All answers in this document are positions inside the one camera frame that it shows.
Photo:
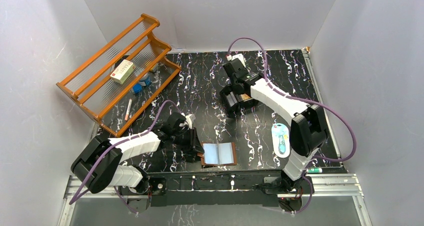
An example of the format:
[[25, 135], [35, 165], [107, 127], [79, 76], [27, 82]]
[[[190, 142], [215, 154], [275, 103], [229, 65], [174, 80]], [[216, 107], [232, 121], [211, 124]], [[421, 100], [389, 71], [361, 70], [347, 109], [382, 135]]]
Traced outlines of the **gold credit card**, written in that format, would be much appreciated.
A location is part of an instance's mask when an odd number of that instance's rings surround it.
[[251, 97], [250, 97], [250, 96], [248, 96], [247, 94], [241, 94], [241, 95], [240, 95], [240, 98], [241, 98], [241, 100], [242, 100], [242, 101], [246, 101], [246, 100], [251, 99]]

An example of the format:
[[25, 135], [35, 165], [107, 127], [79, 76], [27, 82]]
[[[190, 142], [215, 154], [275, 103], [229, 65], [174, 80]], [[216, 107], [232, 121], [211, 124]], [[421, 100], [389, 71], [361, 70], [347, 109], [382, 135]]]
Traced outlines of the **black card tray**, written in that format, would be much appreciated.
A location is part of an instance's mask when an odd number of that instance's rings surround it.
[[235, 118], [241, 114], [241, 110], [252, 109], [257, 106], [259, 101], [256, 99], [249, 99], [242, 101], [240, 94], [236, 94], [231, 84], [227, 84], [220, 92], [220, 101], [224, 107], [224, 111], [229, 118]]

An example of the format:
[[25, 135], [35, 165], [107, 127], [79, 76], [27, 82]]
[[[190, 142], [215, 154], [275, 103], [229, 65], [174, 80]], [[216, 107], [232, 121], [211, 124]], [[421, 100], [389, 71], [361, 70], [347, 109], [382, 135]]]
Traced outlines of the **brown leather card holder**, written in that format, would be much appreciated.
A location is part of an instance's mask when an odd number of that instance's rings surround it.
[[236, 146], [230, 143], [202, 143], [204, 150], [200, 157], [202, 166], [234, 166], [237, 165]]

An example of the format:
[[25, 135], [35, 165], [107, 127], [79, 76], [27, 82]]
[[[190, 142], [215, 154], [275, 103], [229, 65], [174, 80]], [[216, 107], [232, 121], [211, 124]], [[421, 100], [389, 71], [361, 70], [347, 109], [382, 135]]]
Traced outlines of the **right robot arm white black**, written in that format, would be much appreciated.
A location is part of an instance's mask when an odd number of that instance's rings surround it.
[[281, 158], [288, 157], [288, 162], [279, 177], [273, 181], [264, 179], [257, 188], [267, 194], [295, 193], [302, 185], [308, 164], [329, 137], [323, 107], [292, 99], [262, 73], [249, 71], [242, 54], [229, 55], [227, 60], [223, 68], [230, 83], [219, 93], [227, 115], [233, 118], [241, 109], [261, 102], [288, 123], [287, 130], [284, 126], [272, 128], [274, 152]]

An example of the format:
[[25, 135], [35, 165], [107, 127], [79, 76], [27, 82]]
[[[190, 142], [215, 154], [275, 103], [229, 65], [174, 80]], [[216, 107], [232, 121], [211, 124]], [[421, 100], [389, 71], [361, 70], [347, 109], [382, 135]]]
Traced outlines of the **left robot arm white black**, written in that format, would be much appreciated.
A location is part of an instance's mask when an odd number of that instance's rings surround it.
[[151, 131], [121, 138], [94, 137], [72, 163], [71, 172], [97, 194], [106, 187], [127, 187], [136, 194], [152, 188], [151, 178], [137, 165], [123, 165], [133, 157], [158, 150], [179, 149], [193, 159], [204, 150], [194, 127], [194, 114], [173, 112]]

